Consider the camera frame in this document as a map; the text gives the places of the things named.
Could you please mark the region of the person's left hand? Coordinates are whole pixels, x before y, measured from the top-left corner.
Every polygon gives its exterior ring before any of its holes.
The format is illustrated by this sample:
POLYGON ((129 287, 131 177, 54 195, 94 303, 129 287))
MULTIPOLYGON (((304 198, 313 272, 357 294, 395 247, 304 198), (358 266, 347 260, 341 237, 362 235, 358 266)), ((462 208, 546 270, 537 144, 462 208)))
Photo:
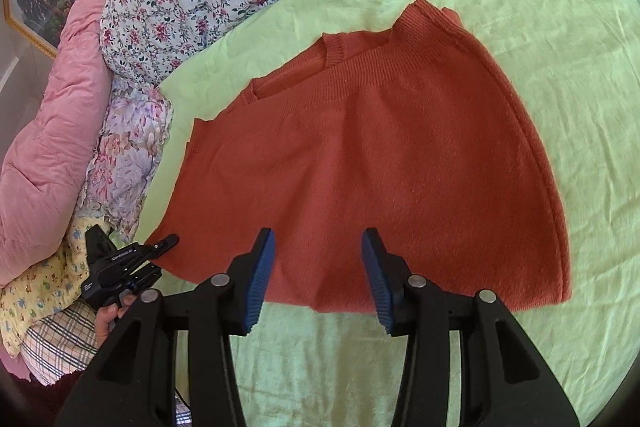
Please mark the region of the person's left hand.
POLYGON ((115 322, 120 320, 137 300, 135 295, 126 295, 122 297, 122 304, 117 303, 102 307, 96 312, 96 321, 94 321, 94 329, 96 330, 96 349, 102 347, 107 337, 115 327, 115 322))

